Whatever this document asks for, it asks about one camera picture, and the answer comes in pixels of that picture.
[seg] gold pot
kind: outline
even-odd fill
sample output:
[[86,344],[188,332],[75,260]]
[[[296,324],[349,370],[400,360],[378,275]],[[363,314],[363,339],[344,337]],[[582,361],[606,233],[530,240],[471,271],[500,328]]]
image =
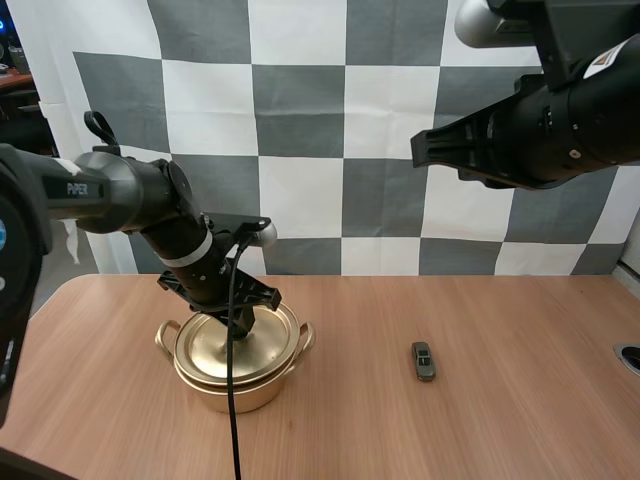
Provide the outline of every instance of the gold pot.
[[[255,410],[273,400],[315,343],[313,325],[299,325],[286,305],[281,304],[275,312],[267,307],[254,307],[254,315],[255,323],[249,335],[233,342],[237,413]],[[178,332],[173,352],[164,342],[167,328]],[[229,411],[226,331],[226,326],[217,319],[196,314],[182,326],[174,320],[165,322],[155,338],[156,345],[180,378],[207,406],[221,412]]]

